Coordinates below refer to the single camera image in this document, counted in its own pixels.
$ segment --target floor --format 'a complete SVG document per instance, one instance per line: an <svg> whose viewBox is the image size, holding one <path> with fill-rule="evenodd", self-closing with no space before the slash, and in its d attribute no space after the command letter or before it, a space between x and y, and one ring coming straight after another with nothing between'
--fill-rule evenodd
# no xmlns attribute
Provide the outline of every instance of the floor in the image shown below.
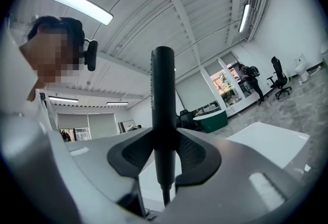
<svg viewBox="0 0 328 224"><path fill-rule="evenodd" d="M265 104L250 107L211 134L226 138L259 121L310 135L307 164L311 170L303 177L303 183L308 183L317 179L328 158L328 70L313 74L302 86L298 79L286 86L292 87L290 95L277 100L277 90L273 91Z"/></svg>

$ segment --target ceiling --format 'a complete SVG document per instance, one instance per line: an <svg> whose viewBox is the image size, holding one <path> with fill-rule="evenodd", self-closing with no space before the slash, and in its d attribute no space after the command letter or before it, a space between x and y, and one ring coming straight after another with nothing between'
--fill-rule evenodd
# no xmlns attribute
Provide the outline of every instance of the ceiling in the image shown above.
<svg viewBox="0 0 328 224"><path fill-rule="evenodd" d="M150 95L148 73L154 48L171 47L176 78L185 75L242 39L238 27L248 0L90 1L114 15L108 26L51 0L16 0L11 21L26 33L36 14L79 19L86 37L99 43L96 70L85 68L69 84L50 89L49 95L78 98L83 107L123 99L129 108Z"/></svg>

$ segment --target toilet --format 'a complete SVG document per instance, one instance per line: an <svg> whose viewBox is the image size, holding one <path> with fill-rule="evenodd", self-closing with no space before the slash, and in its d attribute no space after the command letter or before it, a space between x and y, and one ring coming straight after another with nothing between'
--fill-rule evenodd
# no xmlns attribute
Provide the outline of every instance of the toilet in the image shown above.
<svg viewBox="0 0 328 224"><path fill-rule="evenodd" d="M304 55L302 54L300 57L295 59L296 61L296 69L295 72L301 78L302 83L306 82L309 78L309 73L306 71L306 61Z"/></svg>

